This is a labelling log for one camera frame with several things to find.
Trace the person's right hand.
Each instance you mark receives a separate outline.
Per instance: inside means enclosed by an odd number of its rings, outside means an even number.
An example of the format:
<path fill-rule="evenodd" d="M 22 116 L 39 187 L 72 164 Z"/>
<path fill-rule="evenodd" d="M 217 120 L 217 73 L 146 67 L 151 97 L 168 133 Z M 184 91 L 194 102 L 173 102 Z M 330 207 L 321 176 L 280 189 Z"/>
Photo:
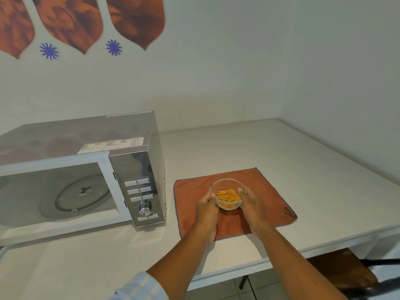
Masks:
<path fill-rule="evenodd" d="M 241 197 L 240 208 L 253 234 L 261 239 L 272 226 L 257 194 L 250 188 L 247 188 L 247 192 L 248 197 Z"/>

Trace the person's left hand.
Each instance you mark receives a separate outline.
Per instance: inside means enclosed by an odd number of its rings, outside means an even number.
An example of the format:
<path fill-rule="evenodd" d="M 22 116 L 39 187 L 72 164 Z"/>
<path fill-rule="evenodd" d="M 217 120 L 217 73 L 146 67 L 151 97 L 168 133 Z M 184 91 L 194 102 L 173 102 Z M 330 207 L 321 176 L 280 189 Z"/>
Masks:
<path fill-rule="evenodd" d="M 200 199 L 196 203 L 196 221 L 194 229 L 198 237 L 200 237 L 207 245 L 212 243 L 217 233 L 217 218 L 219 207 L 216 204 L 204 204 Z"/>

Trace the clear glass bowl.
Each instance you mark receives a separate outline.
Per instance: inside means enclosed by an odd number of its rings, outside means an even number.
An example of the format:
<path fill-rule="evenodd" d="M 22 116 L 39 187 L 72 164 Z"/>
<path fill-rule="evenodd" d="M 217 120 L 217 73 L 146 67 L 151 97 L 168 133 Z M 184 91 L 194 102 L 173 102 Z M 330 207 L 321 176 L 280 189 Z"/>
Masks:
<path fill-rule="evenodd" d="M 223 178 L 215 181 L 211 191 L 216 195 L 218 207 L 225 211 L 238 209 L 242 205 L 241 197 L 237 192 L 238 188 L 247 193 L 246 187 L 236 179 Z"/>

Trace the person's right forearm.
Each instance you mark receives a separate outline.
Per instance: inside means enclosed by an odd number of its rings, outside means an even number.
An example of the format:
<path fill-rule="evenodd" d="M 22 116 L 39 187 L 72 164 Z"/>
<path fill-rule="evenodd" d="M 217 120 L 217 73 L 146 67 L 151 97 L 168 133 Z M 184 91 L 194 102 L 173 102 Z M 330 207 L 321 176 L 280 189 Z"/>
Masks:
<path fill-rule="evenodd" d="M 268 222 L 251 225 L 290 300 L 347 300 Z"/>

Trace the person's left forearm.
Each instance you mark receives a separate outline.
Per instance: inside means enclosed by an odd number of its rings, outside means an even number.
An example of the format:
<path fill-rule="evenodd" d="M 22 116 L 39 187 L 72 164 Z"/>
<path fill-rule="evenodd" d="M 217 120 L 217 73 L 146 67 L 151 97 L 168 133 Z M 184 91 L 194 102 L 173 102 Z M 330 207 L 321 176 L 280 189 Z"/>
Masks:
<path fill-rule="evenodd" d="M 183 300 L 207 247 L 214 241 L 217 228 L 206 231 L 194 227 L 162 259 L 146 272 L 163 288 L 168 300 Z"/>

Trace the orange microfibre cloth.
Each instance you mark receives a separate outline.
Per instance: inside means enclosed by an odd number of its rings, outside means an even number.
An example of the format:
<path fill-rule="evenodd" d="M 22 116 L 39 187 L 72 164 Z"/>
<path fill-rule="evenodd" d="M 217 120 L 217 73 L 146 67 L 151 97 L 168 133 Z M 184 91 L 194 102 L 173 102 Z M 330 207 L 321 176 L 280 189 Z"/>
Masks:
<path fill-rule="evenodd" d="M 174 184 L 174 202 L 180 237 L 183 238 L 192 228 L 195 221 L 195 205 L 203 195 L 213 188 L 213 192 L 233 189 L 242 185 L 259 197 L 269 221 L 275 227 L 287 226 L 297 220 L 297 214 L 283 199 L 278 191 L 267 181 L 257 168 L 231 171 L 177 180 Z"/>

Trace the yellow pasta pieces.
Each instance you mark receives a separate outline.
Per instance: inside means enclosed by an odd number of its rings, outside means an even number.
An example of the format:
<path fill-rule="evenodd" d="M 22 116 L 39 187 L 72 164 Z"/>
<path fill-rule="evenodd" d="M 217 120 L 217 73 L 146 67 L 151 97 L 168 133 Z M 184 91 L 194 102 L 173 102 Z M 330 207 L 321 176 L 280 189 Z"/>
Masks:
<path fill-rule="evenodd" d="M 232 189 L 222 190 L 216 194 L 217 203 L 227 209 L 234 209 L 239 206 L 241 198 Z"/>

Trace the white microwave label sticker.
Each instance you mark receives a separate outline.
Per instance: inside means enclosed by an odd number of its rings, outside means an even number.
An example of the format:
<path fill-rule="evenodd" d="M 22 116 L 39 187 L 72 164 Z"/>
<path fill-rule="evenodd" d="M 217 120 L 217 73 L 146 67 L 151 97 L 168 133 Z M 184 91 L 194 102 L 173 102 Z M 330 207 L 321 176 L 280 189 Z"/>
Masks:
<path fill-rule="evenodd" d="M 124 148 L 142 146 L 143 143 L 144 143 L 144 137 L 133 137 L 120 140 L 100 141 L 83 145 L 83 147 L 78 151 L 77 154 L 79 155 L 79 154 L 86 154 L 86 153 L 100 152 L 100 151 L 120 150 Z"/>

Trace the light striped shirt sleeve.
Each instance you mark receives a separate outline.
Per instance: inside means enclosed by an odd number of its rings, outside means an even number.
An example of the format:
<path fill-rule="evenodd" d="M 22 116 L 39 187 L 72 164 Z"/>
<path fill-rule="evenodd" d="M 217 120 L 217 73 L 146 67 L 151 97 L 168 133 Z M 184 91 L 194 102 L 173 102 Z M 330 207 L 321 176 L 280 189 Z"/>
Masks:
<path fill-rule="evenodd" d="M 140 272 L 109 300 L 169 300 L 160 283 L 147 272 Z"/>

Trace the brown wooden chair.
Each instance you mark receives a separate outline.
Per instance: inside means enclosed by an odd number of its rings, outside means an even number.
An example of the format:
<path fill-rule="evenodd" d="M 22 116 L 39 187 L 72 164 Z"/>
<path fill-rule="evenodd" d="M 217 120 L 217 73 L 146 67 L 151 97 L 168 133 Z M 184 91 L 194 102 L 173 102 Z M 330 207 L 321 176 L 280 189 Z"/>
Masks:
<path fill-rule="evenodd" d="M 400 291 L 400 276 L 379 282 L 373 266 L 400 266 L 400 258 L 359 259 L 349 248 L 307 259 L 348 300 L 369 300 L 372 297 Z"/>

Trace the glass microwave turntable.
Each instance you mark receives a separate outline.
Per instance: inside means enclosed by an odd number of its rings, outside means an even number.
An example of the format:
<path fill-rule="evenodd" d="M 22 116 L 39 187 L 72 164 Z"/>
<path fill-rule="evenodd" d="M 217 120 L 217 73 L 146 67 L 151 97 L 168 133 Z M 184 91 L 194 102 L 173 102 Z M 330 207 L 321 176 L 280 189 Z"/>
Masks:
<path fill-rule="evenodd" d="M 92 174 L 67 184 L 56 195 L 42 199 L 39 211 L 52 220 L 84 216 L 116 207 L 102 174 Z"/>

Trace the silver microwave oven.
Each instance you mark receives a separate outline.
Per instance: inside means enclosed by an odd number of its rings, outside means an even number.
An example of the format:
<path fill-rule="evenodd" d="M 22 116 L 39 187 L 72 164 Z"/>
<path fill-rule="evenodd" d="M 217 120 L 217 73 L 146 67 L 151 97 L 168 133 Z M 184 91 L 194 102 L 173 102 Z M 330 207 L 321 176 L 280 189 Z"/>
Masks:
<path fill-rule="evenodd" d="M 92 228 L 166 221 L 165 166 L 154 111 L 26 124 L 0 135 L 0 247 Z M 142 146 L 77 154 L 85 144 L 144 137 Z M 52 220 L 39 203 L 102 174 L 116 207 Z"/>

